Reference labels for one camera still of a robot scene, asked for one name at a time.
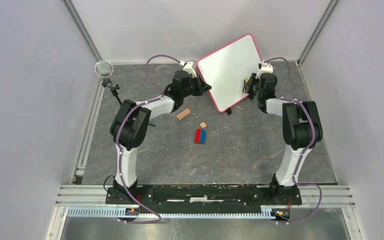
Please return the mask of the yellow whiteboard eraser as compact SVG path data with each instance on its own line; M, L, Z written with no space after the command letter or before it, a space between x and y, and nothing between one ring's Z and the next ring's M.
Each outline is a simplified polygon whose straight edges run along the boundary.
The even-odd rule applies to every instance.
M243 89L242 89L243 93L248 94L249 93L249 88L250 88L250 79L246 78L244 80L244 85L243 85Z

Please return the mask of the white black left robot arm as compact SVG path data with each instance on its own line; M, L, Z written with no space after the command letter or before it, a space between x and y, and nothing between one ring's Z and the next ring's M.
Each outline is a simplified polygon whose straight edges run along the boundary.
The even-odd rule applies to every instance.
M126 99L115 116L110 134L117 150L117 172L113 187L125 204L133 203L137 198L136 159L139 146L143 143L150 120L160 115L173 113L189 96L199 97L212 89L200 74L190 75L178 70L161 96L145 100Z

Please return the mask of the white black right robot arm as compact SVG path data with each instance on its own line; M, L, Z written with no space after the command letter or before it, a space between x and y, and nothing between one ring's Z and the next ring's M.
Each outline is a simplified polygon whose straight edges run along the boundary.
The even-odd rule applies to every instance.
M269 199L282 204L298 193L298 176L305 158L323 138L317 104L276 96L277 77L272 73L252 73L244 80L243 92L257 100L265 114L282 118L282 134L286 144L281 165L269 185Z

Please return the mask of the pink framed whiteboard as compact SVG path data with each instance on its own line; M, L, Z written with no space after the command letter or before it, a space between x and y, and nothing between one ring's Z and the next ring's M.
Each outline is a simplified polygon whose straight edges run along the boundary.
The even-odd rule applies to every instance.
M211 86L210 97L218 112L248 97L244 80L258 69L262 58L254 37L246 34L197 61L202 80Z

